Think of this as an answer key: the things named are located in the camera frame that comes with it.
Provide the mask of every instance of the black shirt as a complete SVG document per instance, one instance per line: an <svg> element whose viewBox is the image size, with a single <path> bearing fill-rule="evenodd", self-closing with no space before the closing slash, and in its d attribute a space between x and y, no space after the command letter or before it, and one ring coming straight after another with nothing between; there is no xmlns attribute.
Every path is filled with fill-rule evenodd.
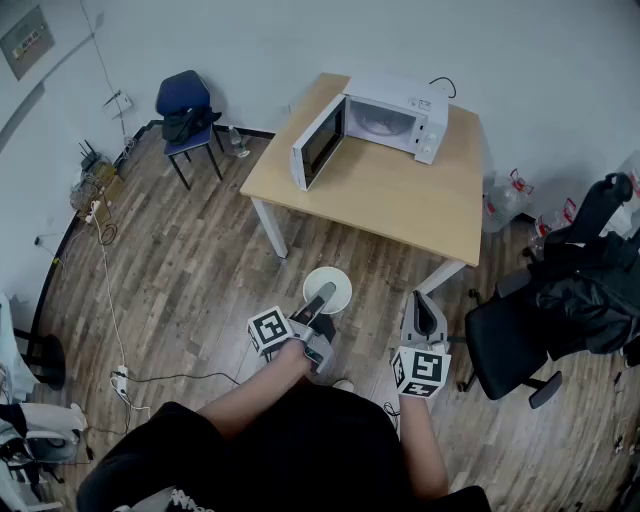
<svg viewBox="0 0 640 512"><path fill-rule="evenodd" d="M287 393L231 442L202 416L163 405L87 477L77 506L113 512L163 490L154 510L490 511L479 487L418 506L386 413L313 385Z"/></svg>

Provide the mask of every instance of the wall sign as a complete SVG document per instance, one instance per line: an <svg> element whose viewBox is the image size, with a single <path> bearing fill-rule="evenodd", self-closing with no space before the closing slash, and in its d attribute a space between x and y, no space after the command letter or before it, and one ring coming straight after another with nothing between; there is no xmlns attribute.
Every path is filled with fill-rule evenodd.
<svg viewBox="0 0 640 512"><path fill-rule="evenodd" d="M52 46L53 36L40 6L29 11L0 39L2 53L18 80Z"/></svg>

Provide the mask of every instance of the black office chair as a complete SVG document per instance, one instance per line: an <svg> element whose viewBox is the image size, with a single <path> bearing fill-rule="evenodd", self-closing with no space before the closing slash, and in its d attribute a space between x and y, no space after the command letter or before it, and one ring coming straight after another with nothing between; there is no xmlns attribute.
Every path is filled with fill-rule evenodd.
<svg viewBox="0 0 640 512"><path fill-rule="evenodd" d="M609 174L604 180L595 183L585 197L573 224L552 232L546 238L544 263L536 261L530 250L523 251L533 261L532 271L541 274L542 268L546 270L546 278L549 279L549 270L555 271L557 268L558 277L561 277L563 265L566 267L568 262L579 258L583 251L581 247L571 244L582 243L588 246L594 241L597 243L607 221L625 201L629 201L632 192L630 179L622 173ZM620 248L614 244L609 256L626 254L622 250L626 246L632 246L627 252L637 257L640 229L628 241L622 242ZM613 273L621 270L612 264L606 271ZM631 291L635 290L640 270L636 272L638 276L629 272L623 274L618 281L613 281L613 284L622 283L629 286ZM619 292L611 285L611 281L607 281L606 273L596 274L596 277ZM480 303L477 291L470 290L469 294L475 297L478 307L465 318L465 342L474 372L466 382L458 383L460 391L467 391L476 377L491 400L498 400L518 386L526 385L536 390L529 397L529 404L536 409L547 402L562 384L561 372L556 372L546 382L532 378L546 363L548 356L557 360L566 354L587 349L584 339L579 335L580 331L577 330L580 326L571 315L563 317L552 309L538 307L536 301L532 300L535 292L530 288L531 280L528 269L505 276L497 283L491 300L484 304ZM625 298L624 293L619 293L619 296Z"/></svg>
<svg viewBox="0 0 640 512"><path fill-rule="evenodd" d="M193 70L183 71L177 75L165 78L160 84L158 96L156 97L156 112L165 118L194 107L209 107L210 105L211 95L209 94L209 89L204 83L204 80ZM191 190L191 187L180 171L175 156L179 153L184 153L187 161L191 162L188 151L199 148L200 146L204 146L207 150L209 160L211 160L218 178L222 181L222 174L220 174L220 169L209 146L211 134L213 133L218 141L218 146L220 146L220 151L224 153L222 141L214 124L220 119L220 116L222 116L220 112L214 112L211 125L191 135L184 143L174 145L167 141L165 144L164 154L169 158L171 165L187 190Z"/></svg>
<svg viewBox="0 0 640 512"><path fill-rule="evenodd" d="M494 297L480 304L465 318L466 339L474 371L466 382L458 383L458 390L466 392L477 379L491 400L498 400L520 385L536 391L529 397L529 405L537 409L560 388L562 373L556 372L549 380L532 378L547 362L547 351L542 340L548 337L543 314L520 300L524 286L509 290L501 296L502 288L511 288L518 281L525 282L523 274L508 276L508 283L496 286Z"/></svg>

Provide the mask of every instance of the wooden table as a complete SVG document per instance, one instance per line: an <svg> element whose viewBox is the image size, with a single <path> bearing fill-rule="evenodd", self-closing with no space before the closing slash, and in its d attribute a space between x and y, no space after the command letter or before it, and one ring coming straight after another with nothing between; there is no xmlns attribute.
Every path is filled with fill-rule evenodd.
<svg viewBox="0 0 640 512"><path fill-rule="evenodd" d="M432 165L373 142L345 137L308 192L293 181L291 146L340 94L349 77L322 73L273 138L240 192L251 197L276 254L287 247L271 204L347 224L448 258L418 289L429 293L465 265L476 266L482 221L478 116L449 107Z"/></svg>

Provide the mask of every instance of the power strip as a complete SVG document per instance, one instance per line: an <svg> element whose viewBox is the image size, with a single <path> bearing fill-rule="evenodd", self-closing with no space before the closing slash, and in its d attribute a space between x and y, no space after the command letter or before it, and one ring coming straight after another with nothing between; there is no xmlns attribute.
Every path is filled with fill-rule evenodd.
<svg viewBox="0 0 640 512"><path fill-rule="evenodd" d="M125 375L125 377L116 375L116 391L122 398L124 398L128 402L129 398L127 397L127 377L129 376L129 370L126 366L120 365L118 366L118 373Z"/></svg>

